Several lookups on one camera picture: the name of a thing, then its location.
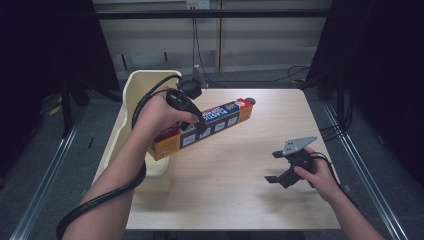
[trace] handheld controller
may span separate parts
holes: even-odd
[[[272,155],[275,158],[286,158],[290,163],[290,168],[280,176],[266,176],[265,179],[269,183],[279,183],[284,188],[288,188],[291,185],[297,183],[301,178],[294,172],[294,167],[299,166],[305,170],[312,172],[314,160],[311,154],[306,152],[304,147],[309,143],[315,141],[317,137],[306,137],[299,139],[288,140],[284,146],[284,150],[275,151]]]
[[[283,174],[277,177],[276,181],[280,183],[284,188],[288,188],[291,185],[297,183],[301,178],[294,172],[294,167],[299,166],[305,170],[311,172],[313,167],[313,159],[311,155],[302,149],[299,152],[290,154],[285,157],[290,163],[290,168]]]
[[[184,92],[171,89],[166,94],[166,102],[169,104],[169,106],[177,110],[191,112],[196,115],[198,122],[195,124],[195,126],[200,134],[206,130],[206,120],[203,118],[202,112],[196,107],[196,105],[194,105],[194,103],[190,100],[190,98],[187,97]],[[184,131],[189,125],[190,123],[181,122],[180,129]]]
[[[194,105],[190,99],[196,99],[202,95],[202,88],[207,89],[208,84],[202,78],[199,72],[199,66],[195,65],[192,71],[191,80],[182,80],[177,84],[177,89],[170,89],[166,94],[166,102],[169,106],[180,110],[191,112],[197,116],[198,122],[195,124],[196,130],[202,134],[206,130],[206,120],[203,118],[202,112]],[[190,124],[187,122],[180,123],[180,129],[185,131]]]

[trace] hand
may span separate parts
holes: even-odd
[[[313,156],[314,150],[309,147],[305,147],[305,150]],[[332,199],[341,193],[339,186],[334,181],[333,175],[331,175],[330,169],[328,169],[327,163],[322,159],[314,160],[314,169],[312,171],[314,173],[310,173],[299,166],[294,168],[294,172],[301,178],[311,182],[321,198],[327,202],[332,201]]]
[[[140,131],[152,131],[158,135],[162,130],[172,127],[175,123],[185,121],[188,123],[196,123],[198,121],[196,115],[178,111],[168,105],[166,102],[166,90],[168,87],[160,87],[154,93],[153,97],[144,105],[138,116],[134,129],[141,128]]]

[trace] gray floor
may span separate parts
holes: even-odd
[[[301,72],[292,78],[304,78]],[[244,71],[208,74],[217,82],[211,87],[228,88],[288,88],[287,70]],[[60,219],[75,207],[82,193],[90,186],[111,128],[120,108],[95,92],[89,92],[91,102],[85,108],[73,106],[75,119],[81,118],[77,133],[63,159],[54,184],[29,226],[28,239],[55,239],[54,231]],[[330,126],[315,88],[305,95],[318,127]],[[56,149],[63,131],[61,112],[43,115],[30,143],[6,176],[5,188],[0,190],[0,239],[9,239],[27,209]],[[424,191],[397,162],[393,152],[378,141],[379,133],[355,108],[348,134],[354,141],[368,169],[409,239],[424,239]],[[365,217],[387,238],[391,234],[370,198],[341,142],[336,138],[326,142],[342,185],[352,190],[349,196],[358,204]],[[127,232],[125,239],[345,239],[341,230],[306,232]]]

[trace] metal bracket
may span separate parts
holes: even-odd
[[[308,144],[315,141],[316,139],[317,139],[316,136],[312,136],[312,137],[287,140],[286,144],[284,145],[284,149],[281,151],[275,151],[272,153],[272,155],[274,155],[275,158],[282,158],[287,155],[299,152],[300,150],[308,146]]]

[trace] power cord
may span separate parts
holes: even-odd
[[[346,195],[346,197],[352,202],[352,204],[355,205],[355,207],[358,207],[358,204],[356,204],[356,202],[353,201],[353,199],[349,195],[347,195],[347,193],[343,190],[342,185],[339,183],[339,181],[337,181],[336,174],[333,171],[332,163],[328,160],[327,156],[325,156],[323,153],[320,153],[320,152],[313,152],[313,153],[311,153],[311,158],[312,159],[321,159],[321,160],[324,160],[327,163],[327,166],[328,166],[328,169],[330,170],[331,176],[333,176],[333,179],[336,182],[337,186]]]
[[[200,54],[199,37],[198,37],[198,33],[197,33],[197,21],[196,21],[195,18],[193,18],[192,21],[193,21],[193,53],[192,53],[193,66],[195,65],[194,64],[194,55],[195,55],[194,52],[195,52],[196,45],[197,45],[197,53],[198,53],[198,56],[199,56],[200,67],[202,68],[202,72],[205,75],[205,77],[208,79],[208,81],[210,83],[212,83],[213,85],[217,86],[217,87],[227,88],[227,87],[221,85],[221,83],[232,83],[232,82],[234,82],[234,83],[273,83],[273,82],[278,82],[278,81],[285,80],[285,79],[288,79],[288,78],[291,79],[292,76],[294,76],[294,75],[296,75],[298,73],[301,73],[301,72],[305,71],[306,69],[309,69],[310,68],[308,66],[291,66],[287,70],[287,76],[281,77],[281,78],[277,78],[277,79],[273,79],[273,80],[265,80],[265,81],[263,81],[263,80],[262,81],[230,81],[230,80],[227,80],[227,81],[219,81],[219,83],[218,83],[218,82],[212,80],[208,76],[208,74],[205,72],[205,69],[204,69],[204,66],[203,66],[203,61],[202,61],[202,56]],[[291,69],[293,69],[293,68],[299,68],[299,67],[301,67],[302,69],[300,69],[299,71],[296,71],[296,72],[290,74],[290,70]]]
[[[353,108],[354,108],[354,100],[352,97],[350,97],[349,100],[349,106],[346,112],[346,116],[345,116],[345,121],[343,123],[343,125],[345,125],[345,130],[344,132],[347,132],[347,130],[349,129],[349,127],[352,124],[352,119],[353,119]],[[324,142],[328,142],[331,141],[337,137],[339,137],[342,132],[340,132],[340,130],[338,129],[339,127],[341,127],[342,124],[336,124],[334,126],[330,126],[330,127],[325,127],[325,128],[320,128],[320,132],[321,132],[321,136]]]
[[[170,79],[173,78],[177,78],[179,80],[182,80],[181,76],[179,75],[171,75],[168,76],[166,78],[164,78],[163,80],[161,80],[159,83],[157,83],[149,92],[146,93],[146,95],[144,95],[144,97],[138,102],[136,109],[134,110],[134,114],[133,114],[133,118],[132,118],[132,123],[131,123],[131,127],[134,128],[135,123],[138,119],[138,115],[140,114],[142,108],[144,107],[144,105],[146,105],[146,103],[157,93],[162,92],[156,92],[156,89],[158,87],[160,87],[163,83],[167,82]],[[143,164],[142,168],[140,169],[140,172],[138,173],[138,175],[136,176],[136,178],[134,180],[132,180],[131,182],[129,182],[128,184],[119,187],[117,189],[114,189],[112,191],[109,191],[107,193],[104,193],[88,202],[85,202],[83,204],[81,204],[80,206],[76,207],[74,210],[72,210],[71,212],[69,212],[58,224],[57,228],[56,228],[56,236],[58,239],[62,239],[63,234],[66,231],[66,228],[69,226],[69,224],[71,224],[75,219],[77,219],[78,217],[80,217],[81,215],[85,214],[86,212],[90,211],[91,209],[99,206],[100,204],[103,204],[119,195],[122,195],[126,192],[131,191],[132,189],[136,188],[138,185],[140,185],[144,178],[146,177],[146,164]]]

